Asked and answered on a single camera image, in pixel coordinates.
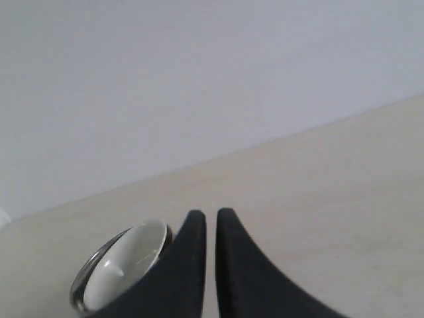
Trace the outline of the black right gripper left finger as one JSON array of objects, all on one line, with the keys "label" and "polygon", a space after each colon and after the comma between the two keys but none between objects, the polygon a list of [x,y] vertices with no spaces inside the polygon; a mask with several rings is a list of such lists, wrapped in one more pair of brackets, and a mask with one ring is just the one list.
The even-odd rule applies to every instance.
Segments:
[{"label": "black right gripper left finger", "polygon": [[135,286],[84,317],[201,317],[205,287],[206,218],[187,214],[163,257]]}]

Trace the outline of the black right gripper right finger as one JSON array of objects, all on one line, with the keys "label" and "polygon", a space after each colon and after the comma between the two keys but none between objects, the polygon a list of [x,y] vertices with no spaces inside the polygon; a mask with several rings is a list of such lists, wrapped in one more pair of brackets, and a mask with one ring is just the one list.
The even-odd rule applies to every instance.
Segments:
[{"label": "black right gripper right finger", "polygon": [[221,317],[342,317],[284,275],[234,209],[217,214],[215,281]]}]

